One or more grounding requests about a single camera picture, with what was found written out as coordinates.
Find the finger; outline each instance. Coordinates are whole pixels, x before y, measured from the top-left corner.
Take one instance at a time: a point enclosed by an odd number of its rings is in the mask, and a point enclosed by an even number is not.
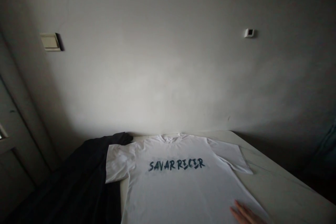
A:
[[[233,217],[240,223],[240,224],[251,224],[247,219],[244,218],[240,213],[230,207],[230,211]]]
[[[240,204],[238,201],[234,201],[234,204],[236,205],[239,213],[247,219],[250,223],[255,222],[256,215],[245,205]]]

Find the thermostat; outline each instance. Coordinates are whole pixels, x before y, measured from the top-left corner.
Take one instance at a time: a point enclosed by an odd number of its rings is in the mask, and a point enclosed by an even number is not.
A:
[[[244,37],[250,38],[254,36],[254,29],[246,29]]]

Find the t-shirt sleeve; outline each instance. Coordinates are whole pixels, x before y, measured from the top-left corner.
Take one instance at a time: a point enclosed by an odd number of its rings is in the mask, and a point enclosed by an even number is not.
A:
[[[106,157],[105,184],[128,177],[128,172],[135,166],[135,149],[137,143],[128,145],[110,145]]]
[[[212,151],[233,170],[253,174],[247,165],[238,145],[207,138]]]

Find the hand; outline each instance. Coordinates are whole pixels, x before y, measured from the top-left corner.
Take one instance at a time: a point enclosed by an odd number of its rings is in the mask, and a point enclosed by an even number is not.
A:
[[[254,214],[247,206],[234,201],[238,211],[230,207],[231,213],[240,224],[266,224],[258,215]]]

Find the door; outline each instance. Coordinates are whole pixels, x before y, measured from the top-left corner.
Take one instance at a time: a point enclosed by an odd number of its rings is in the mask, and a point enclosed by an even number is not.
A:
[[[0,222],[49,174],[0,78]]]

